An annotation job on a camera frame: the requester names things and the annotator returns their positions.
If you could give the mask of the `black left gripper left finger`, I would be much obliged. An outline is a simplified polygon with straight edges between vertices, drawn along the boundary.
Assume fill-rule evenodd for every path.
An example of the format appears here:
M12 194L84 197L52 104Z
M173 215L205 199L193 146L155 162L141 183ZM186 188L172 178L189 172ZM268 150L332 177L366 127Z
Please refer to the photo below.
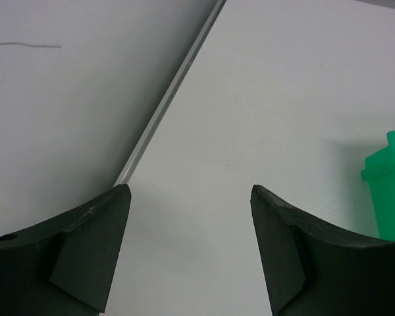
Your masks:
M0 237L0 315L105 312L131 203L121 184Z

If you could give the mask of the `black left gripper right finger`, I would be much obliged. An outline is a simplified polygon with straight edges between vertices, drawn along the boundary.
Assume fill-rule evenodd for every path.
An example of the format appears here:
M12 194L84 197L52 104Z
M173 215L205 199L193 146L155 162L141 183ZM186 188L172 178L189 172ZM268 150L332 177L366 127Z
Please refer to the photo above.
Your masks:
M395 242L331 224L260 185L250 203L273 315L395 315Z

